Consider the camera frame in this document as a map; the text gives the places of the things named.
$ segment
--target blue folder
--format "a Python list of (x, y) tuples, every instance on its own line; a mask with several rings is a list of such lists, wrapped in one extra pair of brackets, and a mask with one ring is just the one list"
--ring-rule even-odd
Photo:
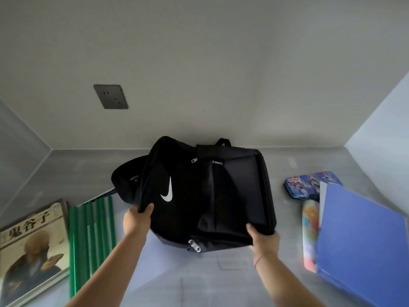
[(409, 306), (407, 219), (328, 184), (317, 273), (375, 306)]

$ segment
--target white swoosh logo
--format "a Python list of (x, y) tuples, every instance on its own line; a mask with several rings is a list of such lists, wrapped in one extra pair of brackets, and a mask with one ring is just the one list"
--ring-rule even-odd
[(163, 198), (164, 201), (171, 201), (172, 200), (172, 178), (169, 177), (169, 191), (168, 194), (166, 196), (161, 195), (161, 197)]

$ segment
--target wall socket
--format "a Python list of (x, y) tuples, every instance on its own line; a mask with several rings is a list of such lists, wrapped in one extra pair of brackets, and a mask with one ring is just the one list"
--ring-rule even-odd
[(94, 89), (105, 109), (128, 108), (121, 85), (95, 84)]

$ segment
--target black backpack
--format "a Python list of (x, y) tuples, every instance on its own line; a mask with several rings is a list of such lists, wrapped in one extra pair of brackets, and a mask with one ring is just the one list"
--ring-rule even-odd
[(162, 137), (149, 155), (118, 167), (111, 180), (121, 199), (140, 211), (155, 204), (151, 230), (164, 244), (191, 252), (251, 245), (246, 223), (265, 235), (274, 233), (263, 156), (232, 147), (227, 139), (192, 147)]

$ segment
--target zipper pull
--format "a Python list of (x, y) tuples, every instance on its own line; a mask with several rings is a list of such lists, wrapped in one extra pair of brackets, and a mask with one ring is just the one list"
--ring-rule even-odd
[(197, 253), (201, 252), (202, 249), (199, 247), (199, 245), (193, 239), (190, 239), (188, 241), (188, 243), (192, 246), (193, 249), (195, 249), (195, 251)]

